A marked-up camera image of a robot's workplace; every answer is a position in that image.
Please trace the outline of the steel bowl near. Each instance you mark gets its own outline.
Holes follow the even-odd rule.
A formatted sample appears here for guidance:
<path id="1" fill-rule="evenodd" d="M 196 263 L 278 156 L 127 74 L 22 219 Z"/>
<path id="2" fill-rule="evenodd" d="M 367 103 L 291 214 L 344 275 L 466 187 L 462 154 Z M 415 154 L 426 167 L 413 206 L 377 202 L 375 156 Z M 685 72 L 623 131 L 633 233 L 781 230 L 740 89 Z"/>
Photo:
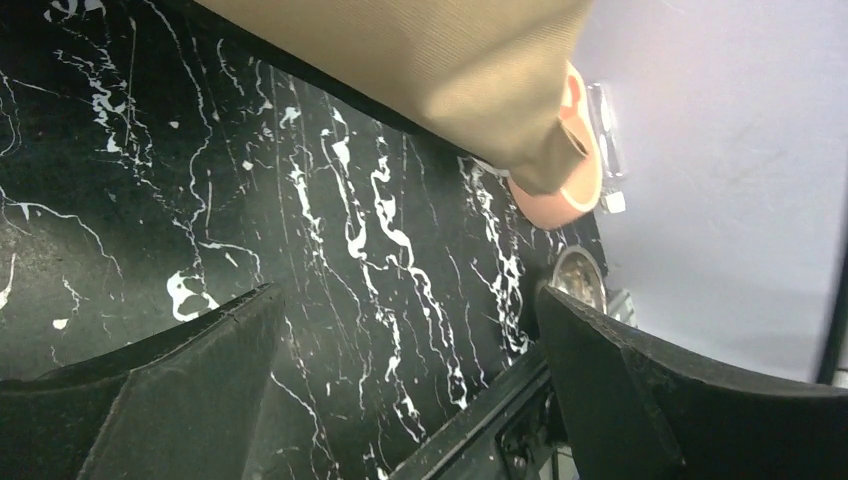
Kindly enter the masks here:
<path id="1" fill-rule="evenodd" d="M 608 313 L 600 267 L 583 247 L 570 246 L 561 252 L 554 263 L 550 285 L 599 312 Z"/>

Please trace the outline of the pink double pet bowl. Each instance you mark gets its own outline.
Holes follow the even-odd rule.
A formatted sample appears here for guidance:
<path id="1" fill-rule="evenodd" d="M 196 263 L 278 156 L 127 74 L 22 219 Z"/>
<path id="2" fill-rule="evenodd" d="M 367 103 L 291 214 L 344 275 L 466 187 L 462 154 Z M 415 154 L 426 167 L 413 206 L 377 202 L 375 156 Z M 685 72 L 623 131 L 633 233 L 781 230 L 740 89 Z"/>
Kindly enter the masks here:
<path id="1" fill-rule="evenodd" d="M 533 196 L 513 180 L 507 181 L 521 213 L 532 225 L 543 230 L 561 228 L 586 215 L 597 206 L 601 194 L 603 169 L 589 117 L 587 88 L 571 62 L 566 63 L 559 122 L 578 150 L 578 161 L 559 190 Z"/>

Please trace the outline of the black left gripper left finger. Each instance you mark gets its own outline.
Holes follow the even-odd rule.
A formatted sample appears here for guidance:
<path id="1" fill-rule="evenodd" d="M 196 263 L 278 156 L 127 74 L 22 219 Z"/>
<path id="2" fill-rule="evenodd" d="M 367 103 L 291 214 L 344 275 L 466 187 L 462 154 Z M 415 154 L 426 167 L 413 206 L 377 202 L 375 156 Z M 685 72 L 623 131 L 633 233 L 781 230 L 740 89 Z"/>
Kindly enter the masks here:
<path id="1" fill-rule="evenodd" d="M 5 479 L 238 479 L 285 300 L 262 285 L 110 353 L 1 384 Z"/>

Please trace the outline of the tan fabric pet tent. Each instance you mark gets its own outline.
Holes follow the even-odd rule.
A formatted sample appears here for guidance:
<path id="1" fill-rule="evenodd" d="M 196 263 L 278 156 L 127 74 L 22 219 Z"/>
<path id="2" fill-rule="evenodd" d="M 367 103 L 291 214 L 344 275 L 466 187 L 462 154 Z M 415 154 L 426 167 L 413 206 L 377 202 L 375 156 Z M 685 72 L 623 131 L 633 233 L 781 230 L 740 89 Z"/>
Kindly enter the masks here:
<path id="1" fill-rule="evenodd" d="M 587 150 L 559 117 L 587 1 L 176 1 L 253 53 L 509 172 L 563 187 Z"/>

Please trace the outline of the clear plastic water bottle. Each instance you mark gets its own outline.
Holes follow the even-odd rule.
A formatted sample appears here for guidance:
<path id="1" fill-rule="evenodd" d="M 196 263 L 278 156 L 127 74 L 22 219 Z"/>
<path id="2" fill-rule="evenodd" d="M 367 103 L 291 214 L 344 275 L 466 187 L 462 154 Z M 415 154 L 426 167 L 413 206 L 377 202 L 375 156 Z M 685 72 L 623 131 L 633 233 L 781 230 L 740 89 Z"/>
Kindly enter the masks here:
<path id="1" fill-rule="evenodd" d="M 624 168 L 615 137 L 615 119 L 604 85 L 587 85 L 587 107 L 602 169 L 600 205 L 608 214 L 626 211 L 626 199 L 621 183 Z"/>

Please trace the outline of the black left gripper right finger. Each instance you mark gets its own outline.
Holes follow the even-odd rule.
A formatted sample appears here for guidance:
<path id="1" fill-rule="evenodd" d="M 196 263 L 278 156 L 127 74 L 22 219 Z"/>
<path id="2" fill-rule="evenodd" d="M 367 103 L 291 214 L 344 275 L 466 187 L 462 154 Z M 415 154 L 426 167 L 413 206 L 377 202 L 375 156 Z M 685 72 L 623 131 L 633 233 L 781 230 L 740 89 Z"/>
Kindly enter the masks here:
<path id="1" fill-rule="evenodd" d="M 584 479 L 843 479 L 844 389 L 674 345 L 544 287 L 536 318 Z"/>

